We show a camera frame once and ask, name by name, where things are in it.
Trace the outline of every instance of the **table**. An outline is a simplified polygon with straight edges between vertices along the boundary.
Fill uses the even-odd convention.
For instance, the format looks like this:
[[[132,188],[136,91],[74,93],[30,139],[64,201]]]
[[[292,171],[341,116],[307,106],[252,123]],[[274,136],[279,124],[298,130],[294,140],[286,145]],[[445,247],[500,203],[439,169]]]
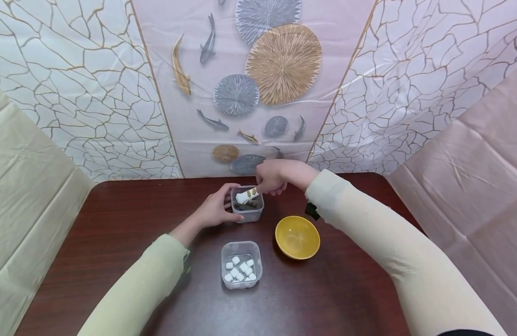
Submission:
[[[342,176],[418,227],[385,178],[373,173]],[[16,335],[75,335],[142,252],[226,182],[247,185],[254,178],[97,185]],[[191,274],[155,311],[143,335],[409,335],[390,277],[322,219],[315,223],[321,247],[313,258],[294,261],[282,254],[273,238],[275,226],[285,216],[304,215],[306,204],[304,194],[289,186],[280,196],[265,196],[257,223],[204,230],[190,248]],[[264,273],[255,287],[230,291],[220,277],[220,252],[224,244],[242,240],[258,244]]]

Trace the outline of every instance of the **clear plastic container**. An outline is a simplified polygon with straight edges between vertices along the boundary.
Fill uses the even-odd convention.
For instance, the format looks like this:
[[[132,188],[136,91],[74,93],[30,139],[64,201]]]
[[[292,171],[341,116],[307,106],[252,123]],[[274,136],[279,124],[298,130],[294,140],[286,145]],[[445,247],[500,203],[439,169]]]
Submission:
[[[255,210],[247,210],[247,211],[239,211],[234,208],[234,205],[237,204],[236,202],[236,194],[240,194],[240,192],[248,191],[252,188],[256,187],[256,185],[243,185],[240,188],[234,188],[231,191],[231,206],[232,206],[232,212],[238,213],[239,215],[244,216],[244,220],[237,222],[237,223],[251,223],[256,222],[259,220],[260,215],[262,213],[262,210],[264,209],[264,199],[262,198],[262,195],[258,195],[256,199],[258,200],[258,208]]]
[[[230,273],[230,270],[226,269],[226,263],[230,262],[232,257],[238,255],[240,259],[241,256],[248,257],[247,259],[253,259],[255,261],[255,265],[253,266],[253,270],[255,271],[255,275],[257,277],[256,280],[252,281],[241,281],[241,282],[228,282],[224,276],[227,273]],[[257,245],[254,241],[237,241],[234,243],[227,243],[222,248],[222,279],[223,283],[228,289],[244,289],[251,288],[259,282],[262,277],[262,260],[260,259],[260,249],[259,245]]]

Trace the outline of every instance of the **fish print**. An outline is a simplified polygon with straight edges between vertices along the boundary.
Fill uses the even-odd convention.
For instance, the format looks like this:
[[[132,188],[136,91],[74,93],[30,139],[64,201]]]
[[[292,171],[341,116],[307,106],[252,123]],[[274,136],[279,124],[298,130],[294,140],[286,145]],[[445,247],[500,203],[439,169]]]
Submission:
[[[277,148],[276,146],[272,146],[273,148],[277,149],[277,159],[284,159],[285,158],[285,154],[283,153],[283,151],[281,151],[279,148]]]
[[[213,119],[209,119],[209,118],[205,117],[201,110],[197,109],[197,112],[199,112],[199,115],[202,117],[202,119],[204,121],[206,121],[206,123],[208,123],[210,126],[215,128],[216,130],[228,131],[228,126],[226,124],[222,123],[221,119],[215,121]]]
[[[238,135],[241,135],[242,137],[246,138],[248,141],[250,141],[256,145],[259,144],[259,141],[255,138],[255,135],[244,134],[244,133],[242,133],[241,130],[238,130]]]
[[[301,137],[303,136],[303,133],[305,132],[305,120],[303,119],[301,114],[300,114],[300,118],[301,118],[301,126],[300,126],[300,129],[297,132],[295,132],[294,141],[300,140]]]
[[[201,45],[201,63],[205,64],[206,61],[209,60],[210,57],[214,54],[214,44],[216,43],[216,24],[214,24],[214,15],[210,13],[208,17],[210,19],[210,27],[212,31],[210,32],[210,36],[206,40],[205,45]]]
[[[180,60],[178,60],[178,49],[180,49],[180,43],[182,42],[183,36],[184,34],[180,36],[180,39],[178,39],[178,41],[175,44],[175,47],[173,48],[173,72],[175,75],[176,85],[178,86],[178,88],[181,89],[182,92],[189,96],[191,95],[191,75],[184,75],[184,70],[182,70]]]

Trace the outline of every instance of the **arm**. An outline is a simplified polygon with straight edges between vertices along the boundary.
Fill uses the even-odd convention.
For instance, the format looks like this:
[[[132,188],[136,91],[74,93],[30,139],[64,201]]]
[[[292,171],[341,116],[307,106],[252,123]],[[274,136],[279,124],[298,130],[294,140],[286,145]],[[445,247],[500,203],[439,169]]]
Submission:
[[[392,209],[330,171],[318,173],[302,162],[282,165],[279,176],[306,191],[326,223],[389,273],[412,335],[456,329],[506,335],[443,251]]]
[[[79,336],[136,336],[150,315],[176,286],[187,247],[203,227],[238,221],[241,215],[224,211],[227,193],[238,184],[228,183],[170,234],[150,245],[102,298]]]

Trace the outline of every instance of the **pink fabric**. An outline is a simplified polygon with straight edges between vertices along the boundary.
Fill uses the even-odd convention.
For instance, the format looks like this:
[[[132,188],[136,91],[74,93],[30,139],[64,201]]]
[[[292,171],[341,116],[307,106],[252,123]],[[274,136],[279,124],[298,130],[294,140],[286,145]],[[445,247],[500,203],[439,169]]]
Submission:
[[[517,71],[388,180],[516,336]]]

